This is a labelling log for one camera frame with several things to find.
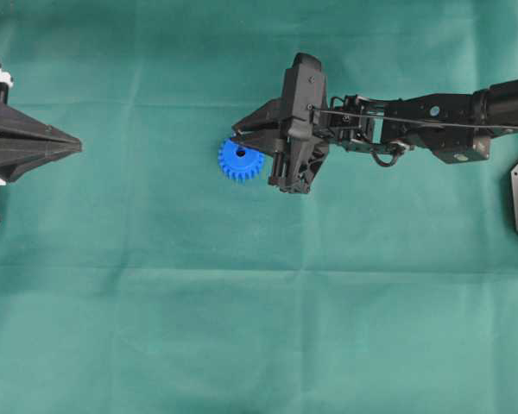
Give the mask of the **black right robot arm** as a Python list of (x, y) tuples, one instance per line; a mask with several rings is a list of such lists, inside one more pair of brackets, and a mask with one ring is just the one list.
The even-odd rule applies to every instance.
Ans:
[(492, 140), (518, 133), (518, 80), (471, 94), (328, 97), (322, 63), (297, 53), (281, 95), (232, 131), (238, 146), (272, 158), (270, 185), (307, 194), (333, 146), (367, 154), (382, 167), (417, 147), (446, 164), (487, 160)]

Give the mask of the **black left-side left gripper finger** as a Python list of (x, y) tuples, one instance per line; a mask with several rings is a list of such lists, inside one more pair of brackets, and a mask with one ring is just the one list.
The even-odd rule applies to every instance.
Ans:
[(82, 151), (79, 147), (52, 141), (0, 141), (0, 179), (12, 183), (24, 173)]
[(80, 146), (78, 138), (27, 116), (4, 103), (0, 103), (0, 136), (22, 137), (29, 140), (52, 141), (76, 147)]

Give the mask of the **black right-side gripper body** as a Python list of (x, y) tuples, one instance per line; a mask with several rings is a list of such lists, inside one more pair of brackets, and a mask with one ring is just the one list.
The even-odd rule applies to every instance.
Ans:
[(308, 193), (329, 154), (329, 144), (314, 134), (326, 104), (321, 62), (297, 53), (285, 71), (279, 115), (283, 151), (276, 154), (268, 183), (285, 193)]

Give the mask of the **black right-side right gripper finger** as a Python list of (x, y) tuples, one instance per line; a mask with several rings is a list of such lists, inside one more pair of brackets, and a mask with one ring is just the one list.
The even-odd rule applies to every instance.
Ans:
[(290, 102), (282, 97), (267, 101), (259, 109), (242, 118), (232, 126), (236, 134), (247, 134), (260, 130), (287, 132), (286, 120), (290, 114)]
[(279, 129), (261, 129), (257, 131), (236, 131), (234, 142), (239, 147), (255, 150), (274, 158), (277, 154), (290, 155), (287, 137)]

